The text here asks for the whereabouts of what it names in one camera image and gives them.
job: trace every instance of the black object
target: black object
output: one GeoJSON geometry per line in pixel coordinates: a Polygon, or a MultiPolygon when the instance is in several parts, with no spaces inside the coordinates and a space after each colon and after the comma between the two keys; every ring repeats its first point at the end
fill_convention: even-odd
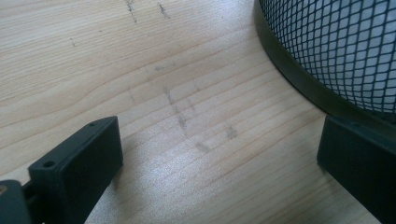
{"type": "Polygon", "coordinates": [[[256,0],[254,11],[262,45],[276,67],[332,116],[323,129],[318,163],[378,220],[396,223],[396,58],[384,61],[396,56],[396,44],[381,38],[396,36],[389,29],[396,18],[389,13],[396,13],[396,4],[384,0],[256,0]],[[335,28],[328,32],[327,25],[335,28]],[[368,48],[358,49],[364,43],[368,48]]]}
{"type": "Polygon", "coordinates": [[[84,223],[121,166],[117,117],[94,121],[33,163],[23,188],[0,181],[0,223],[84,223]]]}
{"type": "Polygon", "coordinates": [[[348,119],[327,117],[318,163],[382,223],[396,223],[396,142],[348,119]]]}

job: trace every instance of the table surface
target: table surface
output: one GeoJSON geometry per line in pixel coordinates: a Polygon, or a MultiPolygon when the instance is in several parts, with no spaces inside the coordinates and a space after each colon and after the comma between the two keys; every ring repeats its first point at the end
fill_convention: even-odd
{"type": "Polygon", "coordinates": [[[377,223],[316,162],[324,113],[269,60],[253,0],[0,2],[0,178],[118,116],[87,223],[377,223]]]}

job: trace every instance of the wire mesh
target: wire mesh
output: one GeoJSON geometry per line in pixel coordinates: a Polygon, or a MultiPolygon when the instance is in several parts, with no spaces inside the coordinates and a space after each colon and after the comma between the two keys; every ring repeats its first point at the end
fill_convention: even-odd
{"type": "Polygon", "coordinates": [[[395,124],[396,1],[262,0],[262,11],[309,74],[395,124]]]}

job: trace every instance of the wooden table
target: wooden table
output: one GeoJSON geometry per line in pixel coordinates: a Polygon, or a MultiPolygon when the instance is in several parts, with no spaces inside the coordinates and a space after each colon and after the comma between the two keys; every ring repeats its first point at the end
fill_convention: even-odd
{"type": "Polygon", "coordinates": [[[117,115],[87,223],[377,223],[316,162],[324,114],[268,59],[253,0],[0,2],[0,178],[117,115]]]}

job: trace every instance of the black mesh basket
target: black mesh basket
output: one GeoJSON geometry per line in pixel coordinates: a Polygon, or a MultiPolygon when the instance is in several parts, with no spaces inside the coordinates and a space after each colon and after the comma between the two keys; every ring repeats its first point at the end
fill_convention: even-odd
{"type": "Polygon", "coordinates": [[[330,115],[318,164],[396,223],[396,1],[257,0],[256,25],[280,72],[330,115]]]}

